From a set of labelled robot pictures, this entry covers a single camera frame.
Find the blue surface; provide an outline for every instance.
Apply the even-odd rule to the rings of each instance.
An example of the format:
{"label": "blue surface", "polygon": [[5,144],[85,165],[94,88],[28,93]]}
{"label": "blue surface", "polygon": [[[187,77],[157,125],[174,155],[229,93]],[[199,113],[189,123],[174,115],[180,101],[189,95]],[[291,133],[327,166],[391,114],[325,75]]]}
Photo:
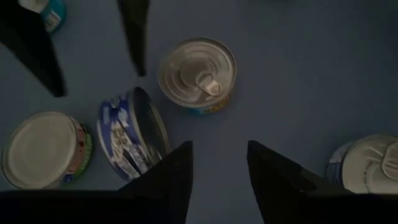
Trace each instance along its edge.
{"label": "blue surface", "polygon": [[[53,42],[69,94],[51,97],[0,46],[0,143],[40,110],[61,110],[94,130],[101,100],[142,86],[159,106],[172,147],[194,140],[187,223],[262,223],[248,176],[248,140],[322,175],[333,151],[345,142],[398,134],[394,2],[152,0],[149,76],[138,78],[116,1],[66,0],[68,20]],[[193,116],[166,98],[157,73],[176,44],[203,36],[231,49],[238,77],[224,110]],[[98,146],[87,172],[71,187],[124,184]],[[11,188],[2,179],[0,187]]]}

